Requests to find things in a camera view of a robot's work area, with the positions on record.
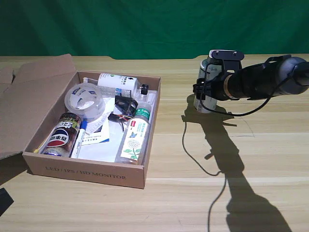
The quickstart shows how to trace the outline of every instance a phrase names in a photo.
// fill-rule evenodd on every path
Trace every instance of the white label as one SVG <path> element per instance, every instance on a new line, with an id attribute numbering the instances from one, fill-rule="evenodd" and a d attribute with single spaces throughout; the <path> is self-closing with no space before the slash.
<path id="1" fill-rule="evenodd" d="M 105 87 L 107 92 L 115 89 L 115 95 L 131 98 L 133 93 L 137 91 L 137 78 L 101 73 L 98 86 Z"/>
<path id="2" fill-rule="evenodd" d="M 121 157 L 137 160 L 144 142 L 148 123 L 141 119 L 135 118 L 129 121 L 124 146 L 121 151 Z"/>

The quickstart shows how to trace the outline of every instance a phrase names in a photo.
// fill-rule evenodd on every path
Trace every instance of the wooden table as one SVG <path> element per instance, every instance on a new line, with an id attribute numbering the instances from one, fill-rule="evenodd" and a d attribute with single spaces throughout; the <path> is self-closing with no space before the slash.
<path id="1" fill-rule="evenodd" d="M 269 56 L 247 55 L 243 67 Z M 298 56 L 309 60 L 309 55 Z M 205 57 L 74 57 L 78 70 L 162 77 L 146 187 L 33 176 L 24 171 L 21 156 L 8 158 L 0 162 L 0 184 L 14 204 L 0 217 L 0 231 L 204 232 L 210 222 L 212 232 L 307 232 L 309 91 L 273 98 L 262 110 L 245 117 L 211 114 L 196 118 L 192 116 L 192 84 Z M 18 68 L 37 59 L 0 57 L 0 68 Z M 261 103 L 240 100 L 218 105 L 221 110 L 241 113 Z M 225 175 L 206 174 L 186 154 L 183 120 L 187 121 L 186 151 L 207 172 L 215 174 L 219 166 L 227 173 L 226 187 L 215 204 Z"/>

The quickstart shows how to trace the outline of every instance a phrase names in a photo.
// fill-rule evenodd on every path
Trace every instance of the plastic bottle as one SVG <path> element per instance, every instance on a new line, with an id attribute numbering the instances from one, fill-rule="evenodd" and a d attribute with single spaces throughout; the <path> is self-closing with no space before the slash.
<path id="1" fill-rule="evenodd" d="M 135 116 L 127 123 L 115 162 L 142 164 L 147 147 L 151 105 L 147 98 L 140 96 Z"/>

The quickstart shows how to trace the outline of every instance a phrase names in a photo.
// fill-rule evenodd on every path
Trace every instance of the marker pen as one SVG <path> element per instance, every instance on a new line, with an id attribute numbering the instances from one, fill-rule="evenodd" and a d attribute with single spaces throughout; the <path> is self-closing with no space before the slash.
<path id="1" fill-rule="evenodd" d="M 87 121 L 83 120 L 81 123 L 81 128 L 79 129 L 77 139 L 75 141 L 75 145 L 72 151 L 71 158 L 75 158 L 75 159 L 78 158 L 78 154 L 79 154 L 79 151 L 81 150 L 83 138 L 85 135 L 86 127 L 87 127 Z"/>

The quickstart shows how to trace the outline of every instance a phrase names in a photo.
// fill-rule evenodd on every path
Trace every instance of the black object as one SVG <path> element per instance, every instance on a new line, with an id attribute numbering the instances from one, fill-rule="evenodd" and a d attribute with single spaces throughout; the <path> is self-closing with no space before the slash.
<path id="1" fill-rule="evenodd" d="M 13 204 L 13 202 L 13 199 L 5 188 L 0 188 L 0 216 Z"/>
<path id="2" fill-rule="evenodd" d="M 213 95 L 217 95 L 217 92 L 222 92 L 223 85 L 221 83 L 229 75 L 242 68 L 241 60 L 243 58 L 244 54 L 240 51 L 211 50 L 207 58 L 207 63 L 221 65 L 222 72 L 209 82 L 206 81 L 206 75 L 205 78 L 197 79 L 197 83 L 193 85 L 193 92 L 196 94 L 197 99 L 205 100 L 205 95 L 218 99 Z"/>
<path id="3" fill-rule="evenodd" d="M 309 62 L 302 58 L 291 55 L 270 57 L 264 63 L 241 68 L 242 56 L 233 59 L 233 52 L 240 53 L 213 50 L 212 59 L 222 65 L 223 71 L 211 81 L 198 79 L 193 85 L 197 97 L 207 95 L 220 101 L 259 100 L 300 94 L 309 88 Z"/>
<path id="4" fill-rule="evenodd" d="M 121 111 L 121 115 L 134 117 L 138 103 L 133 98 L 115 96 L 115 106 Z M 124 122 L 119 115 L 110 114 L 108 119 L 113 122 Z"/>
<path id="5" fill-rule="evenodd" d="M 149 86 L 146 84 L 142 84 L 140 88 L 140 94 L 147 95 Z"/>

